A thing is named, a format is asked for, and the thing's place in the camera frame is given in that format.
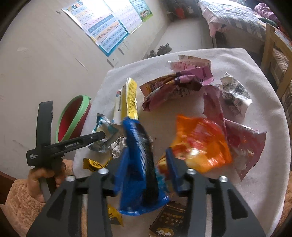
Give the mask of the person left hand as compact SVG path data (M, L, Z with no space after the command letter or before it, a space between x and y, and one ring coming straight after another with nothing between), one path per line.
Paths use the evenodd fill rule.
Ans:
M60 165L59 174L55 174L53 170L45 168L34 168L29 171L26 190L28 194L38 202L45 203L43 196L40 180L42 178L48 179L53 178L56 182L56 187L59 187L65 180L66 164L64 162Z

